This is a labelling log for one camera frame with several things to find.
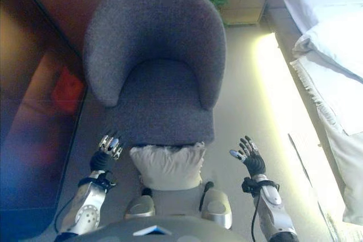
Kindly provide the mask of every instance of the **silver arm casing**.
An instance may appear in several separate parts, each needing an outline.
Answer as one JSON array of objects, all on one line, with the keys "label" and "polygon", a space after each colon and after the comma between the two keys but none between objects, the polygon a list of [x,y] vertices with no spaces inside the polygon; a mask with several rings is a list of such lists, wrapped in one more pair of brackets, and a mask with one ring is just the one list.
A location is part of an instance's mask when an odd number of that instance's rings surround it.
[{"label": "silver arm casing", "polygon": [[[93,171],[90,177],[97,178],[99,171]],[[61,233],[71,232],[81,235],[95,230],[100,223],[100,210],[106,197],[106,190],[94,182],[88,182],[78,188],[72,207],[64,217]]]},{"label": "silver arm casing", "polygon": [[[257,182],[267,180],[266,175],[259,174],[253,177]],[[291,232],[296,234],[293,222],[285,211],[281,197],[273,186],[262,186],[260,191],[260,203],[258,205],[260,227],[267,241],[279,232]]]},{"label": "silver arm casing", "polygon": [[141,196],[130,202],[124,218],[142,218],[155,215],[154,201],[150,196]]},{"label": "silver arm casing", "polygon": [[205,193],[202,218],[216,222],[230,229],[232,227],[232,210],[228,196],[217,189],[211,188]]}]

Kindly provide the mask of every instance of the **black strap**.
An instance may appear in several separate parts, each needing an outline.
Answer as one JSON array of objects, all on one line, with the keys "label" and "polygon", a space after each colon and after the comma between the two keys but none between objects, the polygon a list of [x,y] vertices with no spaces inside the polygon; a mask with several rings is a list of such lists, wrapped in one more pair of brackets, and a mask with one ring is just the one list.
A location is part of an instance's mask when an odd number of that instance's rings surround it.
[{"label": "black strap", "polygon": [[244,181],[242,183],[242,190],[245,193],[251,193],[253,197],[258,196],[260,193],[260,190],[262,186],[273,186],[277,189],[277,191],[280,189],[279,184],[276,184],[273,181],[270,180],[264,180],[256,182],[253,179],[246,177],[244,178]]},{"label": "black strap", "polygon": [[107,173],[111,173],[111,172],[107,171],[105,173],[102,173],[101,175],[99,175],[99,177],[97,179],[91,178],[91,177],[83,178],[79,181],[78,187],[81,187],[84,184],[93,182],[94,184],[101,186],[107,193],[111,188],[116,186],[115,182],[111,182],[106,178]]}]

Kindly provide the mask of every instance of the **armchair backrest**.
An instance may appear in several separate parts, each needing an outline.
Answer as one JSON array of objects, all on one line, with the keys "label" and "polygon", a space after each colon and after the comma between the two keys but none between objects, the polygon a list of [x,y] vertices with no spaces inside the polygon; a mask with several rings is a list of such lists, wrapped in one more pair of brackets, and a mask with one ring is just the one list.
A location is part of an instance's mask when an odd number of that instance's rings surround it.
[{"label": "armchair backrest", "polygon": [[217,102],[225,32],[208,0],[102,0],[85,37],[86,79],[107,107],[117,105],[131,69],[148,60],[183,61],[193,70],[201,105]]}]

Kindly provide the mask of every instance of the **black cable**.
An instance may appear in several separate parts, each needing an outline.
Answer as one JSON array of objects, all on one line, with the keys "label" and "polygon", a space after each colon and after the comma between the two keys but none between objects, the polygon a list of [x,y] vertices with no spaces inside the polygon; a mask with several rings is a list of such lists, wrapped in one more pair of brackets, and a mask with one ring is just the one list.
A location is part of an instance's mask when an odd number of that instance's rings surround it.
[{"label": "black cable", "polygon": [[56,215],[55,219],[54,219],[54,230],[56,231],[56,233],[58,233],[58,228],[57,228],[57,221],[58,221],[58,217],[61,215],[61,213],[63,212],[63,210],[65,209],[65,207],[68,206],[68,204],[74,199],[74,196],[70,198],[70,200],[67,201],[66,204],[64,204],[64,206],[62,207],[62,209],[58,212],[58,214]]},{"label": "black cable", "polygon": [[255,209],[254,216],[252,218],[252,224],[251,224],[251,236],[252,236],[253,242],[256,242],[255,235],[254,235],[254,228],[255,228],[255,220],[256,220],[256,216],[257,216],[257,209],[260,204],[260,199],[261,199],[261,191],[259,192],[259,198],[257,199],[256,209]]}]

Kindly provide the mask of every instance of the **white bedsheet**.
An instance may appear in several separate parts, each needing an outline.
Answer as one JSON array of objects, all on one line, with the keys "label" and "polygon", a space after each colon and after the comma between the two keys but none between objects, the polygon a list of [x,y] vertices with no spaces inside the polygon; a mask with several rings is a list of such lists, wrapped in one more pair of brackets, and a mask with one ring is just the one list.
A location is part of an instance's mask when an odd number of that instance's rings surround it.
[{"label": "white bedsheet", "polygon": [[342,118],[355,118],[357,124],[363,123],[363,84],[337,72],[336,66],[324,61],[314,51],[291,64],[316,103],[346,184],[343,220],[363,225],[363,132],[348,135],[341,125]]},{"label": "white bedsheet", "polygon": [[326,19],[363,8],[363,0],[284,0],[284,2],[302,33]]},{"label": "white bedsheet", "polygon": [[292,65],[305,87],[313,85],[317,90],[313,99],[317,108],[321,103],[327,106],[322,112],[332,125],[338,123],[348,135],[363,132],[363,82],[326,62],[315,51],[309,51]]}]

